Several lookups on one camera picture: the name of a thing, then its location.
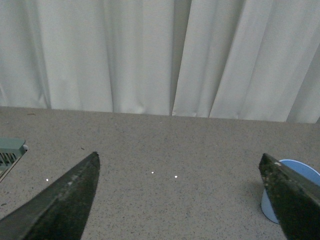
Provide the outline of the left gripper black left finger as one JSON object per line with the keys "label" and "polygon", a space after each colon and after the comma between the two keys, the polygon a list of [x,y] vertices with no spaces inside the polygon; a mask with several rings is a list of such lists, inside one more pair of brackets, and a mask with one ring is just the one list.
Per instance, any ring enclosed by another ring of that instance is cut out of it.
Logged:
{"label": "left gripper black left finger", "polygon": [[2,240],[79,240],[93,204],[100,159],[92,152],[0,220]]}

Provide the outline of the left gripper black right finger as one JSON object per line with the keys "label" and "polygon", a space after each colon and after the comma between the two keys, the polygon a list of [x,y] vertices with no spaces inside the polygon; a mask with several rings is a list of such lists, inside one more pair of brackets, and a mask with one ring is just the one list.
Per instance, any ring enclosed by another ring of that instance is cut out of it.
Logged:
{"label": "left gripper black right finger", "polygon": [[286,239],[318,240],[320,186],[267,153],[258,169]]}

